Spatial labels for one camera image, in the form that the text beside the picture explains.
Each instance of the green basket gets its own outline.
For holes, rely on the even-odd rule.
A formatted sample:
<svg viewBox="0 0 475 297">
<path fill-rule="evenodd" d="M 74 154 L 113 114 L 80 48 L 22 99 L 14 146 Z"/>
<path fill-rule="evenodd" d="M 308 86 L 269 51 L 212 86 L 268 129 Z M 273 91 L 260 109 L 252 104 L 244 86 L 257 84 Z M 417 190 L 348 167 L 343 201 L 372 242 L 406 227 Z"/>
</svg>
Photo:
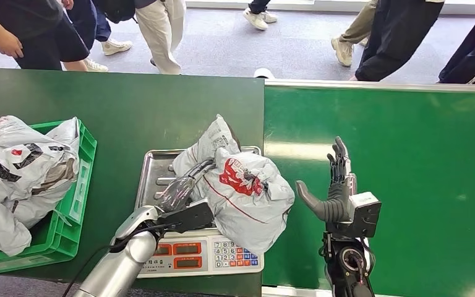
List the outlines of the green basket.
<svg viewBox="0 0 475 297">
<path fill-rule="evenodd" d="M 61 123 L 51 122 L 31 127 L 46 134 Z M 77 254 L 97 146 L 97 141 L 81 121 L 79 121 L 79 134 L 80 169 L 77 182 L 59 201 L 56 211 L 47 214 L 30 229 L 32 234 L 30 247 L 14 257 L 8 257 L 0 251 L 0 273 L 64 262 L 73 259 Z"/>
</svg>

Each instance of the white plastic bag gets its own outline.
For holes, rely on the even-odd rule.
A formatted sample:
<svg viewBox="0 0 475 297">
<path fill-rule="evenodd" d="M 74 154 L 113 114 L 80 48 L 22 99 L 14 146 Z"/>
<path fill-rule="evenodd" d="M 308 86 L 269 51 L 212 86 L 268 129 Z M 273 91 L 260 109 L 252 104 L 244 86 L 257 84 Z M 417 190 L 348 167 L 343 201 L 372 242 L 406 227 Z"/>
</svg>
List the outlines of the white plastic bag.
<svg viewBox="0 0 475 297">
<path fill-rule="evenodd" d="M 28 228 L 55 209 L 79 171 L 77 118 L 47 135 L 14 116 L 0 119 L 0 250 L 30 245 Z"/>
<path fill-rule="evenodd" d="M 201 179 L 191 194 L 208 199 L 221 234 L 260 254 L 285 230 L 294 192 L 268 158 L 240 152 L 230 128 L 218 114 L 201 138 L 173 162 L 176 176 L 197 163 L 214 158 L 216 168 Z"/>
</svg>

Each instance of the gray carpet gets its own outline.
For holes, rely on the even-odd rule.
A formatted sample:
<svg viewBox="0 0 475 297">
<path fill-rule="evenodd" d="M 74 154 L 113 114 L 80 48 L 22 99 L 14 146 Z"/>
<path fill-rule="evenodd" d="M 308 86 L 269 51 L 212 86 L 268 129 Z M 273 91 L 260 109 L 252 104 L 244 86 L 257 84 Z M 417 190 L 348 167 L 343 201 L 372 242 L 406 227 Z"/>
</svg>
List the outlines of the gray carpet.
<svg viewBox="0 0 475 297">
<path fill-rule="evenodd" d="M 330 38 L 339 35 L 354 15 L 314 12 L 277 12 L 280 21 L 266 32 L 251 27 L 241 11 L 189 9 L 186 31 L 176 58 L 190 75 L 251 76 L 267 67 L 282 79 L 349 79 L 359 64 L 363 48 L 356 46 L 354 64 L 338 64 Z M 386 82 L 431 84 L 461 43 L 474 17 L 441 17 L 414 57 Z M 125 53 L 103 56 L 100 45 L 92 58 L 112 72 L 157 73 L 150 65 L 150 52 L 133 21 L 113 25 L 112 37 L 132 40 Z M 11 58 L 0 55 L 0 67 L 16 67 Z M 40 280 L 0 276 L 0 296 L 60 296 L 66 285 Z M 163 296 L 163 293 L 132 290 L 130 296 Z"/>
</svg>

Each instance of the hand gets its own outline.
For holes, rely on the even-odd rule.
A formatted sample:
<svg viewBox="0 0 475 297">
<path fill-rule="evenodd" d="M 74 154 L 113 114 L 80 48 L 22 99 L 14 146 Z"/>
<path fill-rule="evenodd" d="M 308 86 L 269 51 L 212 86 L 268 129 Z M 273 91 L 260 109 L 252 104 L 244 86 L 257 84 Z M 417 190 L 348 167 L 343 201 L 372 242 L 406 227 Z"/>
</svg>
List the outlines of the hand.
<svg viewBox="0 0 475 297">
<path fill-rule="evenodd" d="M 0 31 L 0 53 L 14 58 L 24 57 L 21 41 L 7 30 Z"/>
<path fill-rule="evenodd" d="M 61 0 L 61 2 L 65 9 L 71 10 L 74 8 L 74 0 Z"/>
</svg>

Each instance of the stainless steel tray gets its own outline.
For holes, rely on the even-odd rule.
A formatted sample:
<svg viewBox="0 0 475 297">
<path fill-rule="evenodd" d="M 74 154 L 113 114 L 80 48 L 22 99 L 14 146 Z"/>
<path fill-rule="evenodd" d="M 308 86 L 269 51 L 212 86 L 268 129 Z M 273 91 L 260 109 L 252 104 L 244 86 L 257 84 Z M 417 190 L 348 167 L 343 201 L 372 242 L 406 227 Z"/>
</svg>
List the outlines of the stainless steel tray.
<svg viewBox="0 0 475 297">
<path fill-rule="evenodd" d="M 161 202 L 161 193 L 176 178 L 172 162 L 183 151 L 184 149 L 151 150 L 145 154 L 134 209 L 143 205 L 158 205 Z M 261 155 L 261 149 L 258 147 L 241 147 L 241 151 Z"/>
</svg>

